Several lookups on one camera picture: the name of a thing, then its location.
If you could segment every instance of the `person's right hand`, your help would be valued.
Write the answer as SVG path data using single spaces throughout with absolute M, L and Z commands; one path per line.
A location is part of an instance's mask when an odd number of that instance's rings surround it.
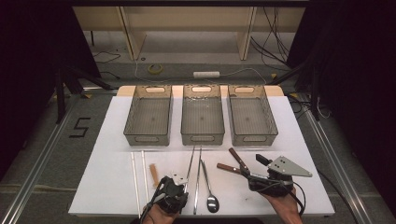
M 300 224 L 303 223 L 298 214 L 297 202 L 288 194 L 285 197 L 271 197 L 266 194 L 261 194 L 274 207 L 274 210 L 279 217 L 286 224 Z

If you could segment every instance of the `table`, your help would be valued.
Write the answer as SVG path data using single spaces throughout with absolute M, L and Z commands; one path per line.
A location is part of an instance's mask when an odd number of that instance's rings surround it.
M 69 209 L 69 214 L 84 216 L 136 216 L 151 198 L 155 188 L 149 172 L 149 165 L 156 164 L 159 177 L 176 172 L 187 175 L 191 159 L 191 146 L 181 144 L 182 86 L 173 86 L 174 103 L 169 147 L 131 147 L 123 129 L 128 116 L 130 92 L 133 87 L 120 88 L 120 95 L 113 97 L 99 132 L 92 155 L 77 193 Z M 329 197 L 324 189 L 315 165 L 304 142 L 301 131 L 290 108 L 287 97 L 282 96 L 279 87 L 266 88 L 273 96 L 268 100 L 276 121 L 279 134 L 270 147 L 233 147 L 254 173 L 266 175 L 266 168 L 255 161 L 260 153 L 268 159 L 285 156 L 304 167 L 313 177 L 293 179 L 302 186 L 306 195 L 306 215 L 330 216 L 334 213 Z M 191 166 L 188 192 L 190 193 L 182 217 L 230 217 L 274 215 L 272 206 L 256 192 L 248 189 L 248 182 L 241 175 L 231 174 L 216 168 L 218 162 L 235 165 L 236 161 L 228 152 L 232 147 L 226 86 L 221 86 L 225 134 L 222 146 L 202 147 L 202 159 L 206 163 L 212 192 L 218 197 L 220 209 L 211 214 L 206 209 L 208 191 L 203 174 L 199 179 L 197 215 L 193 215 L 194 195 L 198 170 L 199 150 L 195 150 Z M 303 195 L 298 190 L 297 196 Z

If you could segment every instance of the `gray carpet floor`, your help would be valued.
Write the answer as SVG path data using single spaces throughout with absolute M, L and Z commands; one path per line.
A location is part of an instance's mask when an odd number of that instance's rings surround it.
M 113 86 L 152 84 L 146 80 L 138 79 L 134 75 L 135 64 L 99 63 L 100 71 L 111 72 L 120 77 L 116 79 L 110 74 L 103 74 L 103 81 Z M 229 65 L 229 64 L 164 64 L 163 73 L 157 77 L 147 72 L 149 64 L 139 63 L 137 75 L 151 81 L 165 81 L 161 83 L 180 84 L 186 83 L 192 78 L 193 71 L 220 71 L 221 74 L 230 74 L 234 71 L 253 67 L 262 76 L 270 81 L 274 69 L 262 65 Z M 284 72 L 276 71 L 279 76 Z M 235 75 L 220 77 L 212 80 L 218 83 L 257 84 L 262 79 L 252 70 L 247 70 Z M 189 79 L 189 82 L 205 83 L 207 80 Z M 81 80 L 86 87 L 95 87 L 86 80 Z M 284 92 L 293 91 L 294 78 L 285 81 L 280 86 Z M 106 111 L 114 93 L 90 92 L 90 97 L 81 97 L 75 106 L 72 115 L 66 124 L 59 142 L 54 149 L 45 170 L 41 174 L 35 191 L 23 209 L 18 223 L 130 223 L 133 217 L 74 217 L 67 213 L 73 201 L 78 183 L 84 173 L 87 162 L 91 156 L 96 137 L 99 134 L 104 121 Z M 303 112 L 296 113 L 298 123 L 307 143 L 308 149 L 317 168 L 323 172 L 338 187 L 332 168 L 316 138 L 307 117 Z M 55 126 L 57 118 L 56 100 L 51 99 L 41 119 L 35 126 L 31 137 L 27 141 L 26 148 L 22 150 L 9 168 L 0 185 L 0 214 L 3 215 L 13 198 L 18 192 L 19 186 L 35 164 L 39 153 L 45 146 Z M 74 130 L 78 118 L 90 118 L 81 121 L 81 125 L 89 127 L 83 138 L 70 138 L 70 135 L 81 134 L 82 130 Z M 343 136 L 342 130 L 332 117 L 321 119 L 321 125 L 329 136 L 338 157 L 346 168 L 346 172 L 354 187 L 368 208 L 370 218 L 374 223 L 396 223 L 395 218 L 378 194 L 375 186 L 370 181 L 359 160 L 354 157 L 353 152 Z M 331 217 L 304 217 L 304 223 L 354 223 L 352 215 L 347 206 L 341 200 L 334 188 L 322 178 L 322 182 L 329 194 L 334 206 L 335 214 Z M 196 219 L 187 220 L 181 218 L 177 223 L 255 223 L 257 219 Z M 281 223 L 278 217 L 258 217 L 264 223 Z

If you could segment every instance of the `gray translucent plastic bin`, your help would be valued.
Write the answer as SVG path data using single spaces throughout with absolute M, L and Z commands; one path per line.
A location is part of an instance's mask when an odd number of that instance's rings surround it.
M 222 145 L 224 118 L 219 85 L 185 85 L 181 137 L 184 146 Z
M 172 86 L 136 86 L 124 135 L 131 146 L 168 146 Z
M 233 146 L 274 143 L 278 132 L 264 86 L 230 85 L 227 102 Z

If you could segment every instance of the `hand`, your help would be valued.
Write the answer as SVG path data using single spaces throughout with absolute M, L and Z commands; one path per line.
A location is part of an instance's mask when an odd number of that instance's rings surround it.
M 175 214 L 165 213 L 158 204 L 154 204 L 149 210 L 143 224 L 172 224 L 178 217 L 178 212 Z
M 298 214 L 297 202 L 288 194 L 285 197 L 271 197 L 266 194 L 261 194 L 274 207 L 274 210 L 286 224 L 300 224 L 303 223 Z

